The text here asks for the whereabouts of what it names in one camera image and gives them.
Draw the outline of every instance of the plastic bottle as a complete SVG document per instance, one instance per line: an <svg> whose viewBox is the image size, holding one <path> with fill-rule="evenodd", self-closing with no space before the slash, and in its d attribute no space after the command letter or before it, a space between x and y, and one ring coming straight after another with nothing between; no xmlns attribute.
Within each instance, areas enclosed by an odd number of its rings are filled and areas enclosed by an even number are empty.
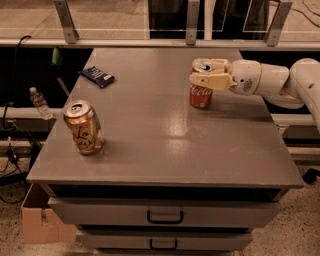
<svg viewBox="0 0 320 256"><path fill-rule="evenodd" d="M44 98L43 94L38 91L35 87L31 87L30 89L30 99L35 106L35 108L40 113L40 116L44 120L49 120L52 118L53 113L49 108L46 99Z"/></svg>

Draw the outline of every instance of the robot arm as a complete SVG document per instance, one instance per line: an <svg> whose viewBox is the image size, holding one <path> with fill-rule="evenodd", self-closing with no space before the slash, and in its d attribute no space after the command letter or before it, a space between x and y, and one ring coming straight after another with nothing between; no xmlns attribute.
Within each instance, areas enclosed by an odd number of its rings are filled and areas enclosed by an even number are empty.
<svg viewBox="0 0 320 256"><path fill-rule="evenodd" d="M210 60L213 63L221 60ZM297 109L306 105L320 133L320 63L301 59L290 70L251 60L224 62L223 73L192 73L193 84L240 95L260 95L271 104Z"/></svg>

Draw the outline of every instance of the drawer handle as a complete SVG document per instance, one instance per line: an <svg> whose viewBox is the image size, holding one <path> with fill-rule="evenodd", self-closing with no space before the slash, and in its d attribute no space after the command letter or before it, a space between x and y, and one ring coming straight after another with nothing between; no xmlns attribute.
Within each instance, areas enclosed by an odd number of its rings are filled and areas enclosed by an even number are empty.
<svg viewBox="0 0 320 256"><path fill-rule="evenodd" d="M150 241L149 241L150 249L158 250L158 251L173 251L173 250L177 250L177 247L178 247L178 241L177 240L174 240L174 246L173 247L168 247L168 248L154 247L152 243L153 243L152 239L150 239Z"/></svg>
<svg viewBox="0 0 320 256"><path fill-rule="evenodd" d="M162 225L176 225L180 224L183 221L183 211L180 211L180 219L179 220L153 220L151 219L151 211L147 212L147 219L151 224L162 224Z"/></svg>

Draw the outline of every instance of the cardboard box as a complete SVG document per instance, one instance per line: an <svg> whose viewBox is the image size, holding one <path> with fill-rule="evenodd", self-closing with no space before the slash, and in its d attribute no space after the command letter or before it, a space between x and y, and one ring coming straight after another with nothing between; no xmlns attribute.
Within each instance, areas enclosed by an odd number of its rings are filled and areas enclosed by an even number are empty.
<svg viewBox="0 0 320 256"><path fill-rule="evenodd" d="M49 196L39 184L32 184L22 204L22 232L25 244L72 243L76 227L64 224L48 206Z"/></svg>

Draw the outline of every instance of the soda can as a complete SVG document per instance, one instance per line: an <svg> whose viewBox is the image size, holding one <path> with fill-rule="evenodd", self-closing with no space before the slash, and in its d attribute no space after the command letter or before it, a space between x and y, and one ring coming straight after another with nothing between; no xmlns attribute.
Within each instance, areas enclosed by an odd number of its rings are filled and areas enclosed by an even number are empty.
<svg viewBox="0 0 320 256"><path fill-rule="evenodd" d="M63 114L80 154L89 155L102 147L99 118L89 102L72 101L63 108Z"/></svg>
<svg viewBox="0 0 320 256"><path fill-rule="evenodd" d="M213 65L205 59L195 59L192 62L191 72L210 72L213 70ZM207 109L210 106L212 98L212 89L190 84L190 104L199 109Z"/></svg>

